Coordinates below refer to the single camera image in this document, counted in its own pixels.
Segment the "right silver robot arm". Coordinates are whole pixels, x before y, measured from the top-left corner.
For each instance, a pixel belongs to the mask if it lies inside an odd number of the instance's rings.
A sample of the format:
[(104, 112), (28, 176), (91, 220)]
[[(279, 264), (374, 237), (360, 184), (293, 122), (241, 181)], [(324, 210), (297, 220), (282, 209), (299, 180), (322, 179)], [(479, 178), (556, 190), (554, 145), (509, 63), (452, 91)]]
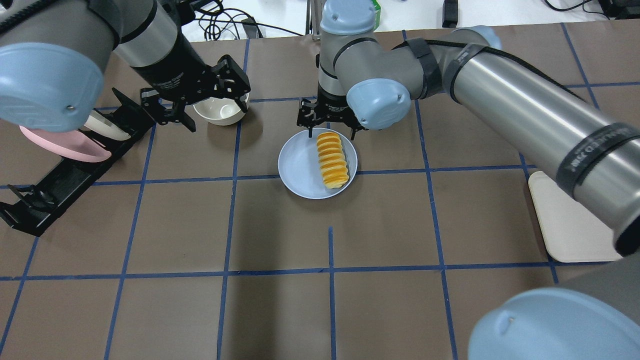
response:
[(621, 259), (564, 284), (518, 294), (475, 325), (471, 360), (639, 358), (639, 130), (607, 116), (501, 50), (487, 26), (382, 50), (370, 0), (327, 0), (315, 29), (318, 100), (298, 125), (354, 132), (402, 120), (445, 91), (614, 231)]

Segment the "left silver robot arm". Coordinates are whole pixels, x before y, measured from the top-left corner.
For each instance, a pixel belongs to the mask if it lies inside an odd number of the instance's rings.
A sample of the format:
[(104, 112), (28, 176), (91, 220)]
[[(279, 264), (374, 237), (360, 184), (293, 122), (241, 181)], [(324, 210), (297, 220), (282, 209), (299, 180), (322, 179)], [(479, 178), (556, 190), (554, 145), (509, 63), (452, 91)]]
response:
[(3, 0), (1, 119), (46, 132), (83, 126), (101, 95), (112, 54), (157, 95), (142, 111), (191, 132), (185, 107), (209, 98), (248, 110), (247, 74), (230, 55), (214, 66), (182, 32), (195, 19), (192, 0)]

